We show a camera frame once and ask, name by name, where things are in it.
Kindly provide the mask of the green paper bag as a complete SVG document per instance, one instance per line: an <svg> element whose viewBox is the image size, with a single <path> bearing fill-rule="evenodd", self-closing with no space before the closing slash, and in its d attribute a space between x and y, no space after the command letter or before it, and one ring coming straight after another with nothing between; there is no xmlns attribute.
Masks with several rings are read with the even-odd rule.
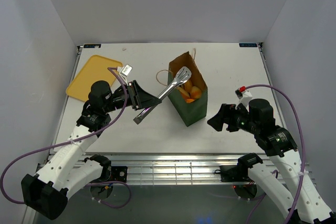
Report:
<svg viewBox="0 0 336 224"><path fill-rule="evenodd" d="M183 66L186 66L190 69L192 76L189 80L192 81L193 86L197 86L201 89L202 96L192 103L186 103L185 98L182 97L178 90L179 87L168 95L169 100L187 127L202 120L207 115L208 87L196 65L195 58L196 49L193 48L191 51L187 51L176 57L169 63L167 69L160 70L155 76L158 79L160 73L167 72L167 80L165 82L160 82L160 84L166 86L173 80L177 71L180 70Z"/></svg>

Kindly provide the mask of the sesame crusted bun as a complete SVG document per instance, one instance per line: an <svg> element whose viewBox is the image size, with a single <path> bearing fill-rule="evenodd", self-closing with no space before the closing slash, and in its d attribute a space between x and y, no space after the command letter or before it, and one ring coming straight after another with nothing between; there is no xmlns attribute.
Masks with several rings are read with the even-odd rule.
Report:
<svg viewBox="0 0 336 224"><path fill-rule="evenodd" d="M197 100L202 96L202 91L197 86L192 86L190 90L190 98Z"/></svg>

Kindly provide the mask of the long ridged twisted bread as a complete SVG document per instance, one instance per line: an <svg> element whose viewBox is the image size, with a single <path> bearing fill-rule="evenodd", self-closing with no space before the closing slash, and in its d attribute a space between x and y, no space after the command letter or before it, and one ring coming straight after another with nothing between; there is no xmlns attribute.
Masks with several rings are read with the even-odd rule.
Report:
<svg viewBox="0 0 336 224"><path fill-rule="evenodd" d="M186 102L186 103L192 103L192 102L194 102L194 101L195 101L195 99L191 99L191 98L185 99L185 102Z"/></svg>

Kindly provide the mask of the sliced seeded bread loaf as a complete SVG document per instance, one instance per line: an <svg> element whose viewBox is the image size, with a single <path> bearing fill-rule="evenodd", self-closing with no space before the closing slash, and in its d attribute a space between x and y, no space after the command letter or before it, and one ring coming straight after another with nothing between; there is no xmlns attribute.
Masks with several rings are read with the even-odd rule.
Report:
<svg viewBox="0 0 336 224"><path fill-rule="evenodd" d="M185 99L188 99L190 97L189 93L185 91L183 88L179 87L178 90L181 93L182 97L184 97Z"/></svg>

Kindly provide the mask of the round glazed bun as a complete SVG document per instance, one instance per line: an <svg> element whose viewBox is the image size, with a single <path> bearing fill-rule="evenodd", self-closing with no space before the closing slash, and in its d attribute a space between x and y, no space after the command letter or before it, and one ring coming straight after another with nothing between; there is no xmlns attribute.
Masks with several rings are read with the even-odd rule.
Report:
<svg viewBox="0 0 336 224"><path fill-rule="evenodd" d="M183 85L184 90L187 92L191 92L192 87L193 87L193 83L191 80L186 81Z"/></svg>

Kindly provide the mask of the metal serving tongs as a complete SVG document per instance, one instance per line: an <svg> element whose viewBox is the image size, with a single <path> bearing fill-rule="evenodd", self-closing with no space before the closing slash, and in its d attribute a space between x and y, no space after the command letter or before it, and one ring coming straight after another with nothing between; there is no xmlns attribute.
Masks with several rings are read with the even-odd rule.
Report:
<svg viewBox="0 0 336 224"><path fill-rule="evenodd" d="M173 90L185 84L192 73L190 69L186 66L183 66L175 75L173 80L166 86L166 88L159 94L158 99L163 101ZM156 107L157 105L152 105L149 108L144 109L139 115L137 115L133 121L136 124L140 124Z"/></svg>

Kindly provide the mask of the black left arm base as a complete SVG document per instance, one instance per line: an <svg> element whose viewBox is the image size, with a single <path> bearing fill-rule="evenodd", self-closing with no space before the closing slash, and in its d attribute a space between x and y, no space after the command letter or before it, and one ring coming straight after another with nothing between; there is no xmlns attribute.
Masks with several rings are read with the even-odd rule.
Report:
<svg viewBox="0 0 336 224"><path fill-rule="evenodd" d="M101 176L98 178L100 182L119 181L127 182L128 167L127 166L109 166L103 168Z"/></svg>

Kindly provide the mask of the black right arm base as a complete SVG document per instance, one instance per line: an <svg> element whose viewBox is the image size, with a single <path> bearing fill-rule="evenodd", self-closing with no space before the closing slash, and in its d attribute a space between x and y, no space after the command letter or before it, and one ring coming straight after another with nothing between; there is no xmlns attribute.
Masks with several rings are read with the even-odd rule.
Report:
<svg viewBox="0 0 336 224"><path fill-rule="evenodd" d="M214 174L220 176L221 182L251 182L247 169L240 168L238 165L222 165L214 171Z"/></svg>

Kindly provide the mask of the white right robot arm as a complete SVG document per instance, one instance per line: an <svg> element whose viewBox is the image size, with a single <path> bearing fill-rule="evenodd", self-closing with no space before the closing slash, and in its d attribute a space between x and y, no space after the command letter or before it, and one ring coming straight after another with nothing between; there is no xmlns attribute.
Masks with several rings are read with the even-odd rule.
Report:
<svg viewBox="0 0 336 224"><path fill-rule="evenodd" d="M239 130L252 134L257 145L275 165L285 184L281 184L255 153L238 159L237 165L216 170L224 182L252 180L273 200L289 223L335 223L335 212L323 201L316 190L291 134L276 125L274 110L265 99L252 99L248 107L243 104L222 104L220 110L207 121L220 132Z"/></svg>

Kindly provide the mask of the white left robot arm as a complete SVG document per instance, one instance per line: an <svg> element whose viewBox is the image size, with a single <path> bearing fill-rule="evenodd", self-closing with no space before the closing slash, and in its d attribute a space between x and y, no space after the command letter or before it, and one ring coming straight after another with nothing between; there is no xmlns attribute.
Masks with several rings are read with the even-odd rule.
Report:
<svg viewBox="0 0 336 224"><path fill-rule="evenodd" d="M75 168L79 158L99 138L101 129L111 122L110 112L123 106L139 110L160 103L158 97L144 91L136 81L121 85L115 92L106 81L95 82L69 137L70 143L62 146L35 175L22 179L24 203L50 220L58 218L78 190L90 182L105 182L111 177L111 161L101 155L95 154Z"/></svg>

